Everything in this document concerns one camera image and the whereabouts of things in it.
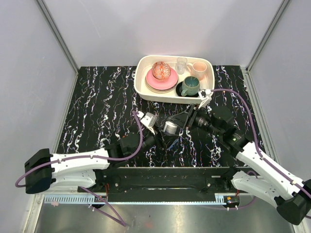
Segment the white pill bottle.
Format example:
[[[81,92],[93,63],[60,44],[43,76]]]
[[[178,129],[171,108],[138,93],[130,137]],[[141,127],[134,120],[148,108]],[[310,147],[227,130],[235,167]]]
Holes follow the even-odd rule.
[[[163,128],[163,132],[165,134],[172,134],[173,135],[173,134],[176,134],[177,128],[178,128],[178,126],[176,124],[174,124],[173,122],[166,121],[164,128]]]

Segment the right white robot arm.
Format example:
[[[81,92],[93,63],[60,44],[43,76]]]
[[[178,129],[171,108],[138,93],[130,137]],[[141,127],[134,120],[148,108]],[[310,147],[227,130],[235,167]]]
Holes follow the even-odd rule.
[[[248,192],[275,207],[289,223],[299,225],[311,210],[310,180],[302,180],[266,155],[251,137],[234,126],[233,121],[232,113],[225,106],[206,114],[193,105],[188,111],[169,117],[164,131],[175,133],[178,127],[198,128],[215,136],[225,152],[262,177],[260,180],[231,168],[220,181],[222,190]]]

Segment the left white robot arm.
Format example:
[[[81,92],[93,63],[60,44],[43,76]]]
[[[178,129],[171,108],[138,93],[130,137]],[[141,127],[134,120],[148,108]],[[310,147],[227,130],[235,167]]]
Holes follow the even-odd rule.
[[[105,180],[99,170],[117,168],[152,147],[166,151],[177,137],[176,131],[176,125],[140,130],[106,148],[81,153],[52,154],[49,149],[40,149],[24,164],[26,194],[79,186],[100,192]]]

